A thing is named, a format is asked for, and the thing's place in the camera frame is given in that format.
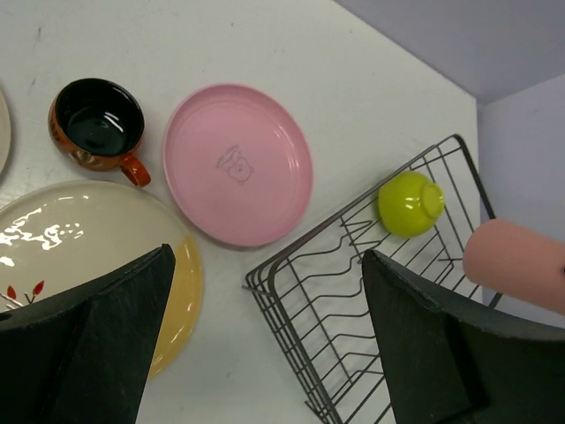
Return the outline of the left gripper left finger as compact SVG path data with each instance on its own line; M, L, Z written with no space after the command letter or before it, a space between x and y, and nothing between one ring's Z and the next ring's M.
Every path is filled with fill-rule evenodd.
M1 314L3 423L133 423L175 270L168 244Z

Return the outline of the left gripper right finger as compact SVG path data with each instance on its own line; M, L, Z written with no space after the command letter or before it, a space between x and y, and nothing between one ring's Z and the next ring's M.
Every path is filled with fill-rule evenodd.
M374 250L362 274L396 422L564 421L563 329L486 307Z

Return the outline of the salmon pink cup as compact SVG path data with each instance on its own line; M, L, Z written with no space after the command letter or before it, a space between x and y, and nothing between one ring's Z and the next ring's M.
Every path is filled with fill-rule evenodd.
M473 283L564 313L564 243L508 220L481 224L463 250Z

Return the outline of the lime green bowl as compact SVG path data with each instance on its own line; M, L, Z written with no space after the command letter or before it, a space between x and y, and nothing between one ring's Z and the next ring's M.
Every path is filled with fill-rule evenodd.
M445 198L439 185L426 175L409 170L379 189L376 208L389 233L410 239L435 226L445 209Z

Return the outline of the orange black mug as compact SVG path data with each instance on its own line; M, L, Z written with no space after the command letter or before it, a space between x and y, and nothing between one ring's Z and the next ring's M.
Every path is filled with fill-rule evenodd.
M77 79L49 107L49 136L63 155L97 172L120 170L137 187L151 176L136 156L145 130L137 100L115 82Z

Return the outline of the cream yellow floral plate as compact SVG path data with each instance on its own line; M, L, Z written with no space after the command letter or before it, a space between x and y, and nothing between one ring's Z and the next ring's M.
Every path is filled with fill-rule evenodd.
M187 225L143 190L72 181L1 209L1 310L10 312L103 276L162 244L176 267L149 376L185 347L199 317L204 276Z

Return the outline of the cream pink floral plate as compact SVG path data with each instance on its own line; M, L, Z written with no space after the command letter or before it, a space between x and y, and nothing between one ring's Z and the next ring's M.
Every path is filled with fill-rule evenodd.
M0 92L0 171L4 171L11 151L11 118L4 93Z

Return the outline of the pink plastic plate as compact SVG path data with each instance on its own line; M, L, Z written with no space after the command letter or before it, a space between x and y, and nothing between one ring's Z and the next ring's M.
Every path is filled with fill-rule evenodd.
M162 162L188 220L232 246L264 246L286 236L313 191L310 149L292 115L238 84L203 87L177 106Z

